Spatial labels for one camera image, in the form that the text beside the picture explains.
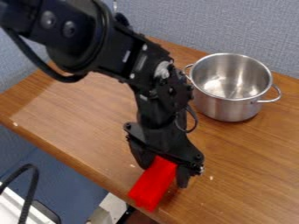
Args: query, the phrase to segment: pot handle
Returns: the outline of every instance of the pot handle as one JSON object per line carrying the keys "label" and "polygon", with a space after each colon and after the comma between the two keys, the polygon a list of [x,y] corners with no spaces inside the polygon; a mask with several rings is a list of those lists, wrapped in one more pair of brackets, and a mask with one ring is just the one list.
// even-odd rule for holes
{"label": "pot handle", "polygon": [[273,100],[266,100],[266,101],[256,101],[256,102],[260,102],[260,103],[265,103],[265,102],[276,102],[276,101],[278,101],[280,100],[280,98],[281,98],[281,90],[280,90],[280,88],[277,87],[277,85],[272,85],[272,88],[274,88],[274,90],[276,90],[276,92],[277,92],[277,97],[273,99]]}
{"label": "pot handle", "polygon": [[192,78],[190,78],[190,76],[185,73],[185,71],[186,71],[186,69],[188,69],[189,67],[192,67],[192,65],[193,65],[193,64],[189,64],[189,65],[181,70],[182,74],[185,75],[185,77],[186,77],[186,79],[188,79],[189,81],[192,80]]}

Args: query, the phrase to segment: white object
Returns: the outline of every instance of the white object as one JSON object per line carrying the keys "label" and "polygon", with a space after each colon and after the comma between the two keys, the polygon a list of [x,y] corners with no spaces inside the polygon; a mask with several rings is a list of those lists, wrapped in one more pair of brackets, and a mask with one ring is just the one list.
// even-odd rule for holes
{"label": "white object", "polygon": [[[22,206],[23,199],[9,188],[5,188],[0,196],[0,223],[15,224]],[[54,222],[34,207],[30,207],[26,224],[54,224]]]}
{"label": "white object", "polygon": [[126,211],[126,203],[111,193],[102,199],[90,216],[90,224],[115,224]]}

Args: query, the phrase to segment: red object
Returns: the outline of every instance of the red object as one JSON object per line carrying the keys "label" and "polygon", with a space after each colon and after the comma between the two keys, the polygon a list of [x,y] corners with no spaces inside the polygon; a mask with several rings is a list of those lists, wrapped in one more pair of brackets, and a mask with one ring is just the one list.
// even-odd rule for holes
{"label": "red object", "polygon": [[176,164],[161,157],[154,157],[153,163],[144,171],[140,179],[132,187],[128,197],[137,207],[152,212],[173,182]]}

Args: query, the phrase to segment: screw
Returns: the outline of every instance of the screw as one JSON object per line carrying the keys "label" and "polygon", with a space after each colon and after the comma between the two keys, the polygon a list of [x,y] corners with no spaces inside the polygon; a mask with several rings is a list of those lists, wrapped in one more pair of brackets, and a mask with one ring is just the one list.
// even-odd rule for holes
{"label": "screw", "polygon": [[50,12],[50,11],[45,11],[42,14],[41,14],[41,27],[43,29],[50,29],[54,25],[55,25],[55,22],[57,22],[57,18],[54,16],[54,14]]}
{"label": "screw", "polygon": [[62,30],[61,30],[62,36],[65,38],[71,38],[75,33],[75,30],[77,30],[75,28],[77,27],[75,27],[74,23],[71,21],[67,21],[62,26]]}
{"label": "screw", "polygon": [[146,50],[146,45],[142,46],[142,50],[144,50],[144,51]]}
{"label": "screw", "polygon": [[129,122],[125,124],[125,128],[126,128],[128,130],[130,130],[132,125],[130,125],[130,123],[129,123]]}
{"label": "screw", "polygon": [[194,157],[196,160],[201,160],[201,154],[197,154]]}
{"label": "screw", "polygon": [[193,90],[193,86],[188,85],[186,89],[188,89],[188,91],[192,91]]}

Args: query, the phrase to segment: black cable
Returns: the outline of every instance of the black cable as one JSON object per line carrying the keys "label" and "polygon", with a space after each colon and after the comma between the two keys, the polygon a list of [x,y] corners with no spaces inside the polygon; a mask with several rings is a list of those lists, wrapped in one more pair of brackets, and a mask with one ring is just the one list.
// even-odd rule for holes
{"label": "black cable", "polygon": [[55,81],[63,83],[73,83],[79,81],[86,75],[71,75],[71,76],[62,76],[59,75],[41,60],[37,54],[33,52],[33,49],[25,44],[22,39],[19,38],[18,34],[7,29],[2,28],[3,32],[6,33],[10,40],[17,45],[18,49],[21,50],[25,57],[30,60],[30,62],[42,70],[45,74],[47,74]]}
{"label": "black cable", "polygon": [[23,203],[22,203],[22,211],[21,211],[21,215],[19,215],[19,219],[17,224],[25,224],[26,221],[26,217],[27,217],[27,213],[29,213],[29,209],[30,209],[30,205],[33,203],[33,195],[34,195],[34,191],[35,191],[35,187],[38,184],[38,177],[39,177],[39,173],[37,168],[31,165],[31,164],[26,164],[23,165],[9,177],[7,179],[3,181],[3,183],[0,186],[0,195],[2,194],[5,188],[9,186],[9,184],[17,179],[17,177],[26,172],[27,170],[31,169],[31,182],[30,182],[30,186],[27,189],[27,193],[23,199]]}

